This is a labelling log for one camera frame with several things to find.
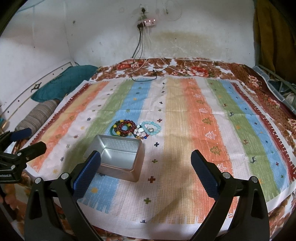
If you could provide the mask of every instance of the white wall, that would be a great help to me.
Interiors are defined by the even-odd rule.
[[[252,0],[65,0],[70,53],[79,64],[105,66],[130,58],[139,32],[140,4],[158,21],[150,31],[144,57],[204,57],[253,67]]]
[[[38,73],[70,57],[64,19],[63,1],[46,0],[9,22],[0,37],[0,113]]]

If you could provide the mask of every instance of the light blue bead bracelet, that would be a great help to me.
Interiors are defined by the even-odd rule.
[[[153,125],[156,127],[156,130],[154,130],[153,128],[149,128],[150,130],[149,131],[145,125]],[[142,128],[144,129],[147,135],[151,135],[151,136],[158,134],[161,130],[161,126],[154,123],[154,121],[143,121],[142,123],[140,123],[140,126],[142,126]]]

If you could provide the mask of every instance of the beaded bracelet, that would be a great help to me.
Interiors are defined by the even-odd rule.
[[[140,125],[142,126],[146,134],[151,136],[158,134],[161,130],[161,126],[154,123],[153,121],[143,121]],[[156,130],[154,130],[154,128],[149,128],[148,130],[145,125],[153,125],[156,127]]]
[[[143,140],[143,139],[147,139],[147,137],[149,136],[149,135],[147,135],[147,134],[146,134],[145,136],[143,136],[143,137],[140,136],[141,133],[142,133],[142,132],[139,131],[140,128],[142,128],[142,126],[137,125],[137,129],[135,129],[134,132],[133,132],[134,137],[137,138],[137,139],[142,139],[142,140]]]
[[[132,120],[118,120],[111,127],[110,134],[112,136],[127,137],[128,135],[132,135],[135,129],[136,124]]]

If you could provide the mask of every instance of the yellow cloth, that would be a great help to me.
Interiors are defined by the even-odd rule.
[[[261,45],[259,63],[296,83],[296,38],[283,15],[268,0],[257,1],[254,33]]]

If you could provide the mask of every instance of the blue gripper pad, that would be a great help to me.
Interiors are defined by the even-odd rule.
[[[30,128],[26,128],[20,131],[15,131],[10,136],[10,141],[15,142],[18,140],[26,139],[32,135],[32,130]]]
[[[207,192],[207,195],[217,201],[219,197],[220,170],[214,163],[207,162],[199,150],[195,150],[191,153],[191,165]]]
[[[101,155],[99,152],[93,151],[84,163],[80,163],[74,168],[74,173],[78,171],[71,181],[73,189],[72,196],[75,201],[84,197],[100,165]]]

